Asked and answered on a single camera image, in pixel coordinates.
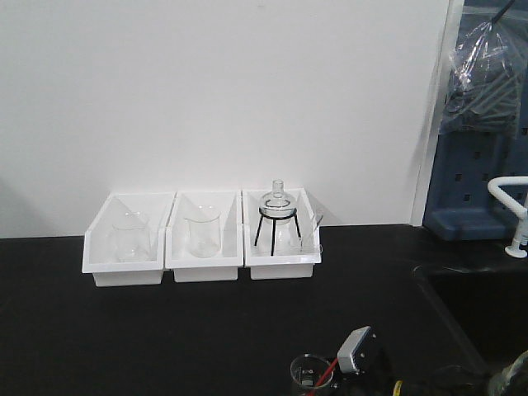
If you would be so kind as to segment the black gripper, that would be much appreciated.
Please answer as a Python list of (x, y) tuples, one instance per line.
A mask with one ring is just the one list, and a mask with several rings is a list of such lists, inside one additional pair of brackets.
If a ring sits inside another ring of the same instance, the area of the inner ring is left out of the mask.
[(392, 395), (394, 383), (390, 359), (381, 348), (366, 371), (360, 374), (343, 373), (336, 365), (329, 395)]

